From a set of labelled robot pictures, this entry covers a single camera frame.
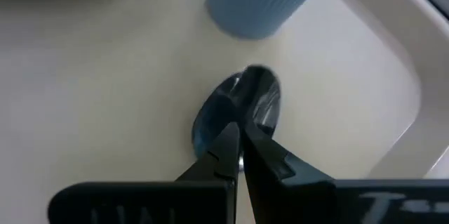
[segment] white surface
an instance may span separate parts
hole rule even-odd
[[[0,223],[46,223],[73,183],[176,178],[202,102],[249,63],[280,77],[275,139],[338,178],[366,176],[415,118],[414,73],[342,0],[308,0],[265,41],[221,33],[203,2],[0,0]]]
[[[373,178],[422,178],[448,147],[449,24],[426,0],[345,0],[364,8],[377,33],[388,32],[396,55],[403,49],[420,78],[421,107],[415,123],[370,172]],[[375,21],[367,20],[368,16]]]

